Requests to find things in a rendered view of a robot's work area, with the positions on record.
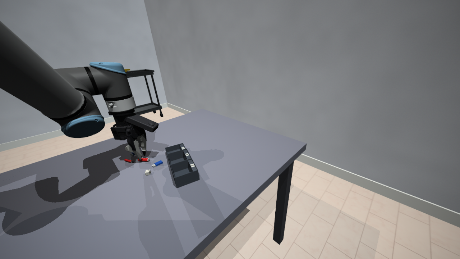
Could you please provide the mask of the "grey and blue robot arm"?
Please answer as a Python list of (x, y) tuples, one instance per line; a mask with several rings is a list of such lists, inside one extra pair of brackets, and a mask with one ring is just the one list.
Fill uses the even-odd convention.
[(93, 95), (108, 110), (136, 107), (124, 67), (115, 62), (53, 69), (0, 21), (0, 88), (58, 123), (68, 137), (84, 138), (105, 127)]

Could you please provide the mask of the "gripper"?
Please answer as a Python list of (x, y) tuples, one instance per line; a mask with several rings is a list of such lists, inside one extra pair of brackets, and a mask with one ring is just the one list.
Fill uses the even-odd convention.
[(143, 128), (137, 127), (136, 125), (130, 124), (124, 121), (125, 116), (135, 112), (134, 109), (128, 110), (122, 113), (108, 112), (109, 115), (113, 115), (116, 124), (111, 127), (115, 140), (126, 140), (128, 146), (125, 146), (126, 151), (130, 151), (141, 160), (142, 154), (140, 153), (139, 147), (142, 148), (144, 156), (146, 155), (146, 133)]

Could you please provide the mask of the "black rack of three bins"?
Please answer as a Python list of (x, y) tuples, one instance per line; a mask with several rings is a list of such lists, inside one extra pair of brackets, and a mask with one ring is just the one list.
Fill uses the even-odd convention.
[(198, 169), (183, 143), (166, 147), (165, 150), (177, 188), (200, 180)]

